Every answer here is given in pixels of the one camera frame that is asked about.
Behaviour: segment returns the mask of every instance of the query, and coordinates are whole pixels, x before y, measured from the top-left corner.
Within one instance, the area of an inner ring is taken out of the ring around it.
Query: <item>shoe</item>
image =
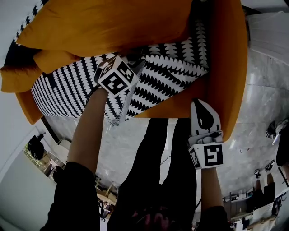
[[[274,166],[274,163],[275,163],[275,160],[272,160],[272,161],[265,167],[265,171],[266,171],[267,173],[270,173],[270,172],[271,172],[271,170],[272,170],[272,168],[273,168],[273,166]]]
[[[276,155],[276,164],[280,167],[289,162],[289,125],[280,131],[279,147]]]
[[[254,174],[255,174],[256,178],[259,179],[260,176],[261,176],[261,174],[260,174],[260,169],[256,169],[256,170],[254,171]]]

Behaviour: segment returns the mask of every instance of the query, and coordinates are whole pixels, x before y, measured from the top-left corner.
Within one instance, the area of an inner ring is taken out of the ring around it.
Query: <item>patterned fabric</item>
[[[15,41],[46,2],[42,0],[33,8]],[[123,110],[129,90],[117,97],[108,95],[105,117],[113,125],[121,118],[127,120],[179,93],[208,72],[205,28],[200,20],[195,21],[192,37],[188,40],[146,46],[142,53],[146,62],[128,109]],[[40,111],[46,116],[80,117],[86,99],[96,85],[93,79],[98,65],[114,56],[85,57],[51,74],[42,73],[31,88]]]

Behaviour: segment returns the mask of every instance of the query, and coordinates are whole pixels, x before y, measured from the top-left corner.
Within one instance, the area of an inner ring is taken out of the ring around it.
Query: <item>leg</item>
[[[159,184],[159,167],[167,138],[168,119],[151,119],[135,157],[132,169],[118,192],[117,204],[107,230],[126,229],[137,209],[153,203]]]
[[[286,174],[287,181],[289,182],[289,165],[288,165],[288,163],[284,164],[282,167],[283,167],[283,170]]]
[[[256,183],[255,183],[255,190],[251,199],[252,208],[253,210],[256,210],[258,208],[261,208],[264,204],[264,194],[261,190],[261,182],[260,182],[260,169],[256,169],[254,171],[254,174],[256,176]]]
[[[167,139],[168,119],[151,119],[141,142],[132,169],[122,185],[150,188],[159,184],[159,167]]]
[[[179,215],[183,230],[191,229],[191,221],[196,208],[196,170],[188,151],[188,139],[191,133],[189,118],[178,119],[172,139],[172,159],[168,176],[162,185],[163,206]],[[175,184],[186,188],[187,206],[182,213],[179,212],[179,201],[174,200],[172,190]]]
[[[269,173],[267,175],[267,184],[270,185],[272,183],[274,183],[274,179],[273,179],[272,173]]]
[[[274,202],[275,199],[275,183],[270,183],[264,187],[264,205]]]
[[[256,180],[255,183],[255,191],[261,190],[261,182],[260,180]]]
[[[289,125],[280,131],[280,141],[276,155],[276,163],[279,167],[289,162],[288,141],[289,141]]]

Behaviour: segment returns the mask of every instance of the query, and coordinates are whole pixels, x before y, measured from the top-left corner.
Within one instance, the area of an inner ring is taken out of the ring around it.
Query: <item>black shirt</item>
[[[41,231],[99,231],[98,197],[94,183],[94,174],[88,168],[74,162],[67,163],[57,184],[47,223]],[[203,212],[198,231],[202,230],[229,230],[225,209],[217,206]]]

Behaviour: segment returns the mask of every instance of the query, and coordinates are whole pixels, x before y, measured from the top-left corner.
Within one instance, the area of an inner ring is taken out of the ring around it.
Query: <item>orange cushion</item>
[[[212,1],[211,65],[206,102],[220,116],[223,140],[230,138],[242,103],[247,74],[247,30],[240,1]]]
[[[56,69],[79,61],[80,58],[66,51],[42,50],[33,57],[37,66],[46,74]]]
[[[191,0],[49,0],[17,43],[88,57],[170,42],[186,29]]]
[[[43,114],[39,110],[37,104],[34,101],[31,90],[21,93],[16,93],[18,102],[22,108],[23,113],[25,114],[27,120],[30,124],[35,124]]]
[[[12,93],[30,90],[42,71],[36,65],[22,68],[4,66],[0,69],[0,73],[2,75],[1,91]]]

